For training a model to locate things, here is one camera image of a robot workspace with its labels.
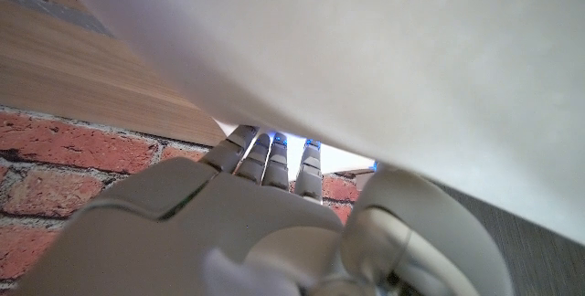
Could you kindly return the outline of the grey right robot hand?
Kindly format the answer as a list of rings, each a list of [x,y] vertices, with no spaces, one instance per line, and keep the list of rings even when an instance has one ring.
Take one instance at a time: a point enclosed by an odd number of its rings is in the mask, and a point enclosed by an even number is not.
[[[379,165],[347,220],[322,198],[307,140],[241,125],[200,160],[110,187],[65,226],[19,295],[510,295],[484,226],[434,183]]]

